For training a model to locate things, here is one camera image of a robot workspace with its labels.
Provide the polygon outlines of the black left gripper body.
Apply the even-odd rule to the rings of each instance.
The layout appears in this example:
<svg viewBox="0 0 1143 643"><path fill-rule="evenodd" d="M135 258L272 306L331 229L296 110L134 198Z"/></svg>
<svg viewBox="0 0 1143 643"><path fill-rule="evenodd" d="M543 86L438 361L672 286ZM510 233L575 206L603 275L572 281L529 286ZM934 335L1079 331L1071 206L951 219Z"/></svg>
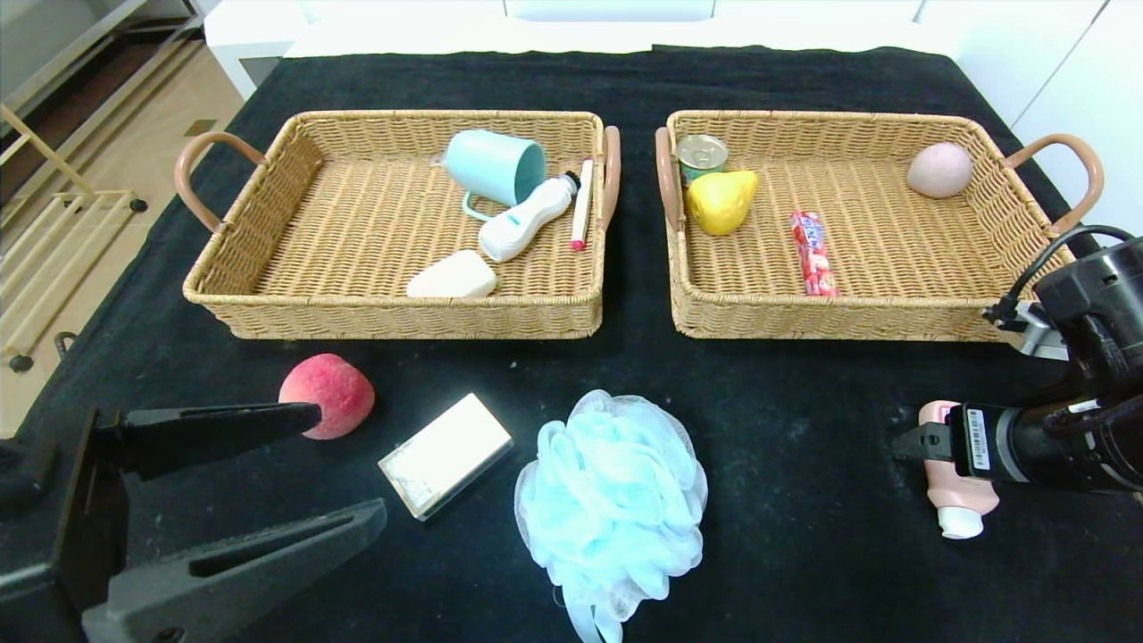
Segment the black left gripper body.
<svg viewBox="0 0 1143 643"><path fill-rule="evenodd" d="M95 408L74 442L3 439L3 642L86 642L83 611L125 569L129 500L101 423Z"/></svg>

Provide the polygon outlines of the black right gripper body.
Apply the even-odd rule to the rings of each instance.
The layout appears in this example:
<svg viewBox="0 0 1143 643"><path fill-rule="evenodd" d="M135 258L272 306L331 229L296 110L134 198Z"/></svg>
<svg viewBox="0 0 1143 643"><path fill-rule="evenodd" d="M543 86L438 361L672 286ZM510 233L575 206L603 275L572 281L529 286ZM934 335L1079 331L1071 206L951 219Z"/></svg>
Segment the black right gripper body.
<svg viewBox="0 0 1143 643"><path fill-rule="evenodd" d="M956 472L961 476L1025 484L1069 484L1065 440L1047 431L1060 403L964 403L948 416Z"/></svg>

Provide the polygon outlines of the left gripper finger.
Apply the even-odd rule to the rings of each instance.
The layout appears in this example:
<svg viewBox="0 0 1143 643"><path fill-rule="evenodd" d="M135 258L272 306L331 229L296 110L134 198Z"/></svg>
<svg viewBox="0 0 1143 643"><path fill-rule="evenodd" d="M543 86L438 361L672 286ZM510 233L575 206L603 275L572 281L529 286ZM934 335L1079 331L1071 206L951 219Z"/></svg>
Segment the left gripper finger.
<svg viewBox="0 0 1143 643"><path fill-rule="evenodd" d="M302 435L321 420L321 407L306 402L147 408L96 428L96 451L119 471L154 480Z"/></svg>
<svg viewBox="0 0 1143 643"><path fill-rule="evenodd" d="M377 538L369 500L203 545L114 574L105 602L83 611L90 642L221 642Z"/></svg>

